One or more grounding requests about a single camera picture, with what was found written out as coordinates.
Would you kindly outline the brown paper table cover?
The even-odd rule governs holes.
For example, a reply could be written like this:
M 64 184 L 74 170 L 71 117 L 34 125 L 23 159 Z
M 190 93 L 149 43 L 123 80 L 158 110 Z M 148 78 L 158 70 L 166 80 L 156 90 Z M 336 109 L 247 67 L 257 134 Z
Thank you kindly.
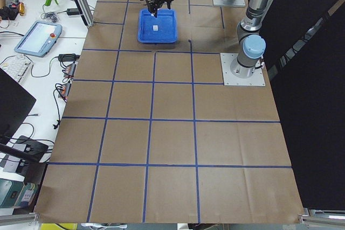
M 35 211 L 43 222 L 293 224 L 302 203 L 269 84 L 225 86 L 245 9 L 175 0 L 178 41 L 98 0 Z

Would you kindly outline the teach pendant tablet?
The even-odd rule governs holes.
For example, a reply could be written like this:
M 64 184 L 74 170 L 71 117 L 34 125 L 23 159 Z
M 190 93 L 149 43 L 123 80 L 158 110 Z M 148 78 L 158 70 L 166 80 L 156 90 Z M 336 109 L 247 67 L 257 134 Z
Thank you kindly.
M 62 30 L 60 24 L 37 20 L 19 41 L 14 51 L 41 58 L 49 53 Z

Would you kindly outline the black monitor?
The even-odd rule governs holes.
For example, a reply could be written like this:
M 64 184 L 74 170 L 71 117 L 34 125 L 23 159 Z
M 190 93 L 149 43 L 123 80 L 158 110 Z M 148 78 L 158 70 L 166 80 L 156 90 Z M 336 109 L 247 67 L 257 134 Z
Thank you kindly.
M 7 144 L 24 122 L 36 99 L 1 69 L 1 144 Z

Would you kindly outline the orange-black adapter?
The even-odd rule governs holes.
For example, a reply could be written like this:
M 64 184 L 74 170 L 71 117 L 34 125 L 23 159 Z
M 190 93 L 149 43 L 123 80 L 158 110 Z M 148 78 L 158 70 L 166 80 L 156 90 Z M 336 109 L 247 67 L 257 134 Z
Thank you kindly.
M 70 92 L 70 89 L 71 89 L 71 83 L 66 83 L 66 84 L 63 84 L 63 85 L 58 85 L 57 86 L 57 90 L 58 90 L 58 96 L 62 99 L 67 99 L 68 98 L 68 95 L 69 95 L 69 92 Z
M 75 63 L 69 64 L 64 70 L 64 78 L 73 78 L 77 65 Z

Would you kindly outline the black power adapter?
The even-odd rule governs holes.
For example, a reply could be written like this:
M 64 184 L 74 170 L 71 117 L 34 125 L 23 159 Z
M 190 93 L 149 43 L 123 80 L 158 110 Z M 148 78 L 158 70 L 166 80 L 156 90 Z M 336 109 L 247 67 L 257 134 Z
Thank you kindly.
M 80 12 L 77 8 L 70 8 L 66 10 L 66 13 L 68 16 L 75 16 L 75 15 L 79 15 Z

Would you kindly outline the blue plastic tray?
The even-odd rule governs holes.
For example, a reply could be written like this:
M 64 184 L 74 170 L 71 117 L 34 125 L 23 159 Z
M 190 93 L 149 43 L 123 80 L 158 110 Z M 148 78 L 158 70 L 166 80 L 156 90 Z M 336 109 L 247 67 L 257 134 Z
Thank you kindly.
M 151 16 L 147 9 L 139 12 L 137 39 L 144 44 L 173 44 L 177 42 L 177 17 L 175 10 L 161 9 L 157 17 Z

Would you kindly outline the white keyboard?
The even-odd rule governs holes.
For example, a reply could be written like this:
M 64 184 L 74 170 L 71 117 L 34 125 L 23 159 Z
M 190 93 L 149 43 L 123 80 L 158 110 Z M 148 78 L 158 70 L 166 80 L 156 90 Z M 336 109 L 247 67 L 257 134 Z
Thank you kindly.
M 23 84 L 33 62 L 23 54 L 12 55 L 1 61 L 1 69 L 17 83 Z

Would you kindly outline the orange-black adapter upper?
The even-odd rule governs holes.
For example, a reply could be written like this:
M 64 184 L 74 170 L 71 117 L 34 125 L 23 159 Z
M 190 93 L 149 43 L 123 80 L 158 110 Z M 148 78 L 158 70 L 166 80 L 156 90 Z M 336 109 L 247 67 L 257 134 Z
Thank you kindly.
M 75 63 L 69 64 L 64 70 L 64 78 L 73 78 L 77 65 Z

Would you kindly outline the orange-black adapter lower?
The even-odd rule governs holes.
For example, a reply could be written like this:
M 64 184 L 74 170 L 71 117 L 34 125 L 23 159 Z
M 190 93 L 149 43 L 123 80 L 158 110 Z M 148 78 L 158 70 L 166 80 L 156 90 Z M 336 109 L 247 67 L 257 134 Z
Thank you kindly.
M 69 92 L 70 92 L 70 89 L 71 89 L 71 83 L 66 83 L 66 84 L 63 84 L 63 85 L 58 85 L 57 86 L 57 90 L 58 90 L 58 96 L 62 99 L 67 99 L 68 98 L 68 95 L 69 95 Z

